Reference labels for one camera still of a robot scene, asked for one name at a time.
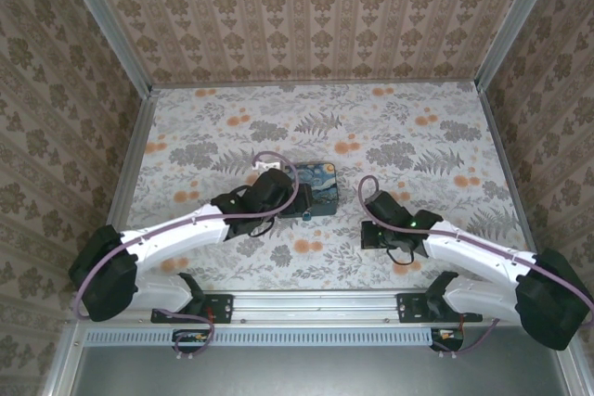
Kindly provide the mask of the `starry night print box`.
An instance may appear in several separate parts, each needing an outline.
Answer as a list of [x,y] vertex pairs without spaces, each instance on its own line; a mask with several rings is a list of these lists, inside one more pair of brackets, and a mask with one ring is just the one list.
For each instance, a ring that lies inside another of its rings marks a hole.
[[331,162],[298,163],[295,165],[299,183],[312,186],[312,201],[305,202],[311,207],[312,219],[334,215],[338,209],[339,191],[336,168]]

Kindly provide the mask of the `aluminium front beam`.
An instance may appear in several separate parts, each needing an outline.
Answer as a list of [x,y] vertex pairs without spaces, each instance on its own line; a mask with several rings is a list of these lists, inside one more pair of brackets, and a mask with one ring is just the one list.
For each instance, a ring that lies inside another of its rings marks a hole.
[[218,323],[251,326],[398,325],[397,290],[206,291]]

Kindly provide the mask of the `grey metal panel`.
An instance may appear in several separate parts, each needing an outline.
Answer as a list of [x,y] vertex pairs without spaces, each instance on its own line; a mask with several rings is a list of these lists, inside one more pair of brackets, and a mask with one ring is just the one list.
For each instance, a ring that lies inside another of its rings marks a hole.
[[594,396],[579,342],[555,352],[511,327],[473,351],[424,347],[86,347],[67,329],[42,396]]

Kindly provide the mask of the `aluminium back rail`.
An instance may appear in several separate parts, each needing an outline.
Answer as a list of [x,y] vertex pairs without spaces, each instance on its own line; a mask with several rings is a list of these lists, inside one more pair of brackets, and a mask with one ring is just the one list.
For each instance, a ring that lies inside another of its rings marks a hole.
[[353,79],[353,80],[293,80],[293,81],[247,81],[247,82],[208,82],[208,83],[154,83],[150,87],[150,91],[157,90],[170,90],[170,89],[198,89],[198,88],[240,88],[240,87],[264,87],[264,86],[301,86],[301,85],[341,85],[341,84],[354,84],[354,85],[388,85],[388,84],[413,84],[413,83],[470,83],[476,86],[477,82],[474,79],[465,78],[436,78],[436,79]]

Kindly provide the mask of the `aluminium side rail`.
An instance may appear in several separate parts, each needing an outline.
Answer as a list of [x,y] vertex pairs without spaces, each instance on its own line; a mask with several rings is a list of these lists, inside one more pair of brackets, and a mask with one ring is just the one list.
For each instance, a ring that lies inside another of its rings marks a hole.
[[152,90],[140,103],[134,130],[106,221],[107,224],[111,224],[116,230],[123,230],[127,223],[137,178],[157,106],[158,95],[158,90]]
[[514,178],[513,178],[510,163],[509,163],[499,130],[497,128],[496,119],[495,119],[493,111],[490,107],[487,95],[486,95],[485,91],[478,90],[478,96],[479,96],[479,99],[480,99],[480,102],[481,102],[481,105],[482,105],[482,108],[484,111],[484,115],[485,115],[486,122],[489,127],[489,131],[490,131],[491,136],[494,141],[494,146],[497,151],[497,155],[498,155],[498,159],[499,159],[499,162],[501,165],[502,172],[504,173],[505,180],[507,182],[507,185],[508,185],[508,188],[510,191],[511,200],[513,202],[514,208],[517,213],[517,217],[519,219],[519,224],[520,224],[520,227],[523,232],[524,241],[525,241],[526,246],[529,250],[531,250],[533,252],[537,252],[537,246],[534,241],[534,237],[533,237],[532,231],[530,229],[530,226],[529,226],[529,223],[528,223],[528,220],[527,220],[524,208],[523,208],[523,204],[521,201],[520,194],[518,192],[518,188],[517,188]]

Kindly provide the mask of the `aluminium corner post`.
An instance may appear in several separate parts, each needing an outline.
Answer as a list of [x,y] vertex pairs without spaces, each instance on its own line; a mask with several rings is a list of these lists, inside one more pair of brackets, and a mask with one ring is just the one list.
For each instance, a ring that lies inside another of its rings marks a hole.
[[476,89],[484,93],[493,81],[505,56],[510,52],[537,0],[513,0],[506,18],[497,31],[477,74],[474,78]]
[[93,15],[99,29],[103,32],[141,99],[149,98],[152,81],[136,57],[135,51],[108,0],[84,0],[84,3]]

